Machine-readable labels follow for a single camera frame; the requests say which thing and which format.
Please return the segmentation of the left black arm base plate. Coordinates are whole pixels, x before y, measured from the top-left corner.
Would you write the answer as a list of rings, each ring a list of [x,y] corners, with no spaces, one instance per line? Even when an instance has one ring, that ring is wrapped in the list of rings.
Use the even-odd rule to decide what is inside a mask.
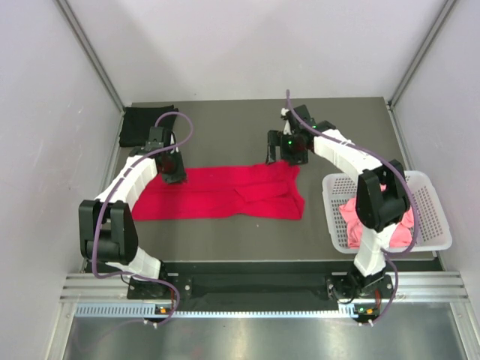
[[[186,286],[192,287],[190,283],[185,283],[181,277],[168,277],[168,281],[179,291],[181,295],[189,296],[190,290]],[[129,280],[127,289],[127,298],[130,300],[166,300],[176,298],[174,290],[157,282],[138,280],[135,277]]]

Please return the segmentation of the red polo t shirt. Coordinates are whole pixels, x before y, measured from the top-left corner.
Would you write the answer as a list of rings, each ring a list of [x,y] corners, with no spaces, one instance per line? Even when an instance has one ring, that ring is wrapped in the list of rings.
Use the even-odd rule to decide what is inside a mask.
[[[135,221],[229,218],[247,215],[289,221],[302,219],[305,200],[298,166],[267,165],[190,168],[187,181],[167,184],[160,176],[146,186],[133,207]]]

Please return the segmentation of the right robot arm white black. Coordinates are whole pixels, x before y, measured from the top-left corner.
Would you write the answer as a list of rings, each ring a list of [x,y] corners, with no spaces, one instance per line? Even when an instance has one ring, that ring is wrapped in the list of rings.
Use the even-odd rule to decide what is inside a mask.
[[[285,123],[283,130],[268,132],[267,164],[281,159],[302,165],[313,153],[341,170],[356,186],[354,212],[361,224],[361,238],[347,278],[352,296],[369,296],[384,277],[385,253],[410,210],[404,168],[396,160],[380,160],[358,147],[331,123],[316,123],[306,106],[283,108],[280,117]]]

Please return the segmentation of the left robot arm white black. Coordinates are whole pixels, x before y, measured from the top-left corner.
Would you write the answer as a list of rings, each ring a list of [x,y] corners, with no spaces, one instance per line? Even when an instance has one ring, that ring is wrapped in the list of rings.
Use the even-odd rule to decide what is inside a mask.
[[[165,127],[153,127],[145,145],[132,150],[109,187],[95,199],[80,203],[79,243],[96,278],[130,275],[159,298],[168,291],[179,292],[170,283],[163,262],[139,246],[132,216],[140,195],[156,177],[168,185],[187,178],[176,136]]]

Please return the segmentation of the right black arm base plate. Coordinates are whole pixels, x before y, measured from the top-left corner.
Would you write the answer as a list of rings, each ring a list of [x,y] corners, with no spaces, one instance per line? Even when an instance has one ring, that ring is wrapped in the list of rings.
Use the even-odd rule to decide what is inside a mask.
[[[328,296],[341,302],[360,299],[388,298],[394,284],[389,275],[380,274],[364,277],[360,273],[330,274],[326,278]]]

